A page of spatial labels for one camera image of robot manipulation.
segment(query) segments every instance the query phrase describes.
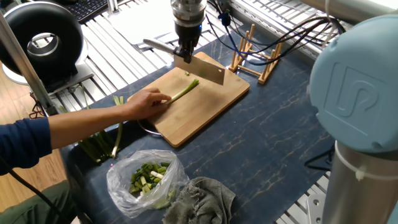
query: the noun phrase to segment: person's hand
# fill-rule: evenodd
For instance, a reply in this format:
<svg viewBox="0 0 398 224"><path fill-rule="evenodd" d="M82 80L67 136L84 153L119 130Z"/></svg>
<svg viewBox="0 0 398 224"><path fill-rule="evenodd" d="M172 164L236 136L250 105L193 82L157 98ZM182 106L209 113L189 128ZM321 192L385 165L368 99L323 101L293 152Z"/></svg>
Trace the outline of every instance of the person's hand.
<svg viewBox="0 0 398 224"><path fill-rule="evenodd" d="M160 93L158 88L148 88L137 92L122 105L125 120L145 119L165 111L168 105L162 102L164 100L171 100L171 97Z"/></svg>

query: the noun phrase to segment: clear plastic bag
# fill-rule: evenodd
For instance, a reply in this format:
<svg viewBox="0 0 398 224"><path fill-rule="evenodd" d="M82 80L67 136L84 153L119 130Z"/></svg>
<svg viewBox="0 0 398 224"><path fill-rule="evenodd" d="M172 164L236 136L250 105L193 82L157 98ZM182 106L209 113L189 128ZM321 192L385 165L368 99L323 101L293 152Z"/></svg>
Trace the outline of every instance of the clear plastic bag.
<svg viewBox="0 0 398 224"><path fill-rule="evenodd" d="M131 176L143 164L169 162L164 178L149 194L135 198L129 193ZM130 158L116 163L106 174L108 192L115 205L122 213L135 218L143 211L151 208L162 208L175 200L181 186L188 183L189 178L177 156L166 150L137 151Z"/></svg>

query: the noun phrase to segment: gray cloth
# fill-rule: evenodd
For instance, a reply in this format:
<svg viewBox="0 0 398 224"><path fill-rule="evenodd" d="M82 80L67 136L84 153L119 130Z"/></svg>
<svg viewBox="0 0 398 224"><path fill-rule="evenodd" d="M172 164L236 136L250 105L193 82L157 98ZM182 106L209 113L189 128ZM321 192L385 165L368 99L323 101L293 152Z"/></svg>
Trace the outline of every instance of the gray cloth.
<svg viewBox="0 0 398 224"><path fill-rule="evenodd" d="M166 211L163 224L229 224L234 198L234 192L217 180L198 177Z"/></svg>

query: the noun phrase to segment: knife handle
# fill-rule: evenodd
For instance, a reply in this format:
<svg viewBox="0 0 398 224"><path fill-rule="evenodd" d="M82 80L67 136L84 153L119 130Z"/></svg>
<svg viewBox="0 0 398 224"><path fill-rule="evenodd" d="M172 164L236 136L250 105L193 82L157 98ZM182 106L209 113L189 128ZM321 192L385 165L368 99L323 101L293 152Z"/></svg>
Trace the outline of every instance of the knife handle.
<svg viewBox="0 0 398 224"><path fill-rule="evenodd" d="M167 44L165 44L165 43L163 43L163 42L161 42L159 40L156 40L156 39L144 39L144 43L149 45L149 46L151 46L151 47L153 47L153 48L156 48L156 49L162 50L164 52L167 52L169 54L172 54L172 55L174 54L175 48L173 48L173 47L171 47L171 46L169 46L169 45L167 45Z"/></svg>

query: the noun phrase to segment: logo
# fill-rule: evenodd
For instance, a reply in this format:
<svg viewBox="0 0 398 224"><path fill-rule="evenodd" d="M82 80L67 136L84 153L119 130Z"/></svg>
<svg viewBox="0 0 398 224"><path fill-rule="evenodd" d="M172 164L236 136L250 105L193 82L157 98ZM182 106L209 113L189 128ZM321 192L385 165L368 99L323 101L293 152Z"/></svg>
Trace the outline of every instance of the logo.
<svg viewBox="0 0 398 224"><path fill-rule="evenodd" d="M325 111L352 128L370 133L377 121L386 84L368 74L336 63L333 66Z"/></svg>

